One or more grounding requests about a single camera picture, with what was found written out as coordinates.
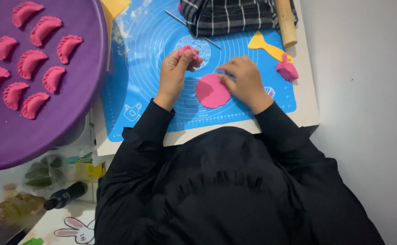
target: pink dough circle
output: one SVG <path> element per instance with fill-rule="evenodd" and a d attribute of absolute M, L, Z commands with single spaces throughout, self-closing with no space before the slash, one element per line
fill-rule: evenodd
<path fill-rule="evenodd" d="M 203 76 L 197 83 L 196 96 L 206 108 L 218 108 L 230 99 L 230 92 L 217 73 Z"/>

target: white table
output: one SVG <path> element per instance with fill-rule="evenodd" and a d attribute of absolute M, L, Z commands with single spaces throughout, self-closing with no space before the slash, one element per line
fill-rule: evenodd
<path fill-rule="evenodd" d="M 305 25 L 300 7 L 300 0 L 294 0 L 295 8 L 299 17 L 297 25 L 298 44 L 287 49 L 287 53 L 294 58 L 294 66 L 297 68 L 300 78 L 294 81 L 294 95 L 297 102 L 297 109 L 288 113 L 288 116 L 298 126 L 313 126 L 319 124 L 317 100 L 315 97 L 314 80 L 310 68 L 308 44 L 306 42 Z M 92 123 L 95 126 L 97 140 L 97 154 L 99 156 L 115 154 L 121 142 L 111 142 L 107 137 L 105 117 L 103 114 L 102 101 L 100 97 L 92 108 Z M 235 126 L 249 131 L 260 133 L 261 130 L 256 120 L 245 120 L 230 122 L 191 130 L 171 132 L 165 135 L 164 145 L 172 146 L 187 142 L 188 140 L 204 133 L 223 126 Z"/>

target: checkered cloth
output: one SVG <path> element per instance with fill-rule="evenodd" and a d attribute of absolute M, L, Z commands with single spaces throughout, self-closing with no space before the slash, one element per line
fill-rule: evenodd
<path fill-rule="evenodd" d="M 290 0 L 294 24 L 298 22 Z M 274 0 L 180 0 L 181 14 L 192 36 L 212 37 L 274 28 L 279 21 Z"/>

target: bunny sticker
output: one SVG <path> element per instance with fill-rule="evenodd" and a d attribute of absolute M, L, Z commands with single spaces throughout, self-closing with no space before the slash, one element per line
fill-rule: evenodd
<path fill-rule="evenodd" d="M 66 217 L 64 219 L 65 225 L 71 229 L 59 229 L 55 231 L 55 235 L 59 237 L 74 236 L 77 244 L 94 245 L 94 225 L 95 220 L 92 220 L 87 226 L 80 220 L 73 217 Z"/>

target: plastic bag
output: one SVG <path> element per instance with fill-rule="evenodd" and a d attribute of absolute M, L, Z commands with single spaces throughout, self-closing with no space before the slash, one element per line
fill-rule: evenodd
<path fill-rule="evenodd" d="M 43 156 L 29 167 L 21 182 L 25 192 L 49 198 L 65 184 L 65 158 L 57 154 Z"/>

